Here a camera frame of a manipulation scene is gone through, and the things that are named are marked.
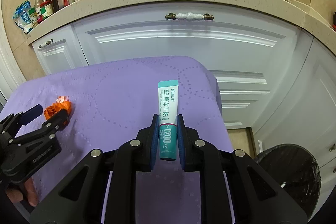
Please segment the person's left hand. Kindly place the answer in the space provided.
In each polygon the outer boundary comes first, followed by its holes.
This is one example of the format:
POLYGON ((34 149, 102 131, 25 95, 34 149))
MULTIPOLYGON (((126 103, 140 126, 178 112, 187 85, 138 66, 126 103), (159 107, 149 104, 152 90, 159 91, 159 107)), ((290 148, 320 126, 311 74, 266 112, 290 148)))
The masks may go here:
POLYGON ((25 197, 32 207, 36 207, 39 202, 38 194, 34 187, 34 181, 32 178, 29 178, 23 183, 23 190, 6 189, 6 194, 12 203, 21 202, 25 197))

